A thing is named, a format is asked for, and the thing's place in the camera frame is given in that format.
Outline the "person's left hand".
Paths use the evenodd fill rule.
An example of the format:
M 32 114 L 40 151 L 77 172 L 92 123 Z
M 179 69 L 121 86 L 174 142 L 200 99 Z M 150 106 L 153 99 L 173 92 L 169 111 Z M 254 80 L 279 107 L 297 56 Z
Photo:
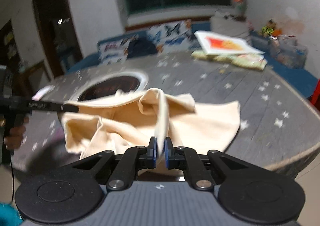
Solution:
M 9 136 L 4 138 L 4 143 L 8 150 L 16 150 L 21 146 L 26 132 L 25 125 L 28 123 L 29 117 L 26 116 L 22 125 L 10 129 Z

